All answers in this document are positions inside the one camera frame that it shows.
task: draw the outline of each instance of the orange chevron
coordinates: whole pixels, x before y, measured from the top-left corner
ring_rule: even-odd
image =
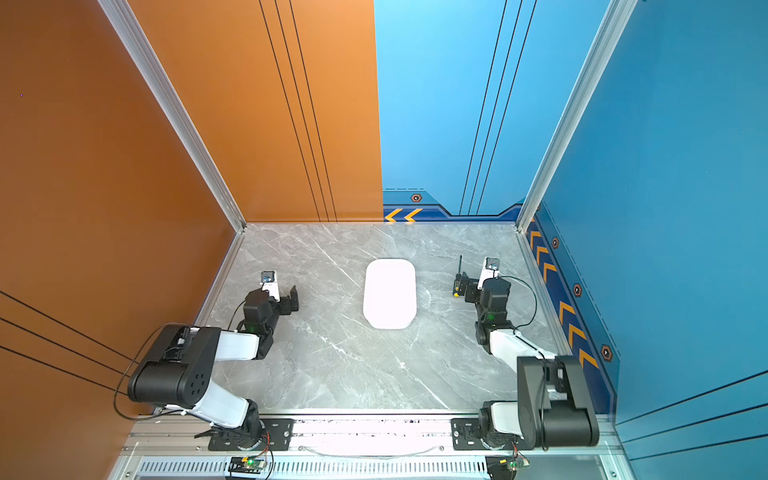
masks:
[[[411,222],[411,223],[415,223],[416,220],[413,220],[413,216],[416,215],[418,212],[420,212],[422,210],[423,210],[422,208],[417,208],[416,210],[414,210],[410,214],[406,215],[406,220]]]
[[[579,335],[583,339],[587,339],[586,335],[584,335],[584,331],[574,326],[572,323],[568,326],[568,343],[573,346],[574,345],[574,333],[576,335]]]
[[[560,324],[561,325],[563,324],[563,311],[565,310],[576,315],[576,312],[574,311],[574,307],[568,305],[566,302],[560,302]]]
[[[541,265],[541,253],[549,253],[547,247],[536,247],[536,265]]]
[[[558,269],[554,268],[554,265],[551,263],[544,262],[544,283],[547,283],[547,270],[552,270],[553,272],[558,271]]]
[[[531,250],[533,250],[533,237],[541,237],[541,232],[531,232]]]
[[[397,223],[397,220],[393,219],[392,217],[394,217],[395,215],[399,214],[400,212],[402,212],[402,208],[396,208],[396,209],[392,210],[392,213],[390,213],[389,215],[387,215],[384,218],[386,218],[387,220],[389,220],[392,223]]]
[[[598,366],[598,361],[597,361],[597,360],[595,360],[594,358],[592,358],[592,355],[590,355],[589,353],[586,353],[584,350],[581,350],[581,349],[580,349],[580,350],[578,351],[578,361],[579,361],[579,362],[581,362],[581,368],[584,368],[584,361],[585,361],[585,360],[587,360],[589,363],[591,363],[592,365],[594,365],[594,367],[595,367],[596,369],[599,369],[599,368],[600,368],[600,367]]]

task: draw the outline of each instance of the gray marble surface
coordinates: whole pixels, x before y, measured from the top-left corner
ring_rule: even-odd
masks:
[[[208,325],[227,328],[235,307],[276,270],[280,292],[296,285],[301,309],[280,317],[263,360],[217,362],[213,379],[261,409],[478,409],[517,398],[516,376],[475,341],[475,310],[451,294],[458,256],[469,276],[483,257],[530,281],[509,224],[251,224]],[[366,267],[403,258],[416,270],[417,314],[408,328],[378,330],[362,314]],[[513,323],[534,309],[512,282]],[[233,325],[242,320],[237,310]],[[523,333],[547,349],[541,311]]]

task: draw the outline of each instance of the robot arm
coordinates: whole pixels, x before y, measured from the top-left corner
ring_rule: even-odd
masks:
[[[238,431],[241,446],[252,446],[261,436],[256,404],[219,386],[210,374],[215,360],[250,360],[257,348],[255,335],[210,326],[167,326],[131,376],[128,398],[189,412],[211,422],[211,435]]]
[[[260,288],[246,296],[245,319],[236,332],[209,326],[166,326],[161,330],[131,376],[128,398],[189,412],[210,422],[211,429],[196,437],[221,437],[227,445],[253,448],[264,429],[258,407],[210,378],[214,361],[264,358],[273,345],[279,317],[298,309],[296,287],[290,296],[280,297],[275,272],[262,272]]]
[[[507,320],[510,286],[498,259],[486,257],[477,280],[460,273],[453,287],[455,296],[475,304],[478,343],[518,376],[517,402],[483,404],[482,441],[491,449],[596,445],[598,421],[581,364],[542,349]],[[550,399],[550,389],[557,399]]]

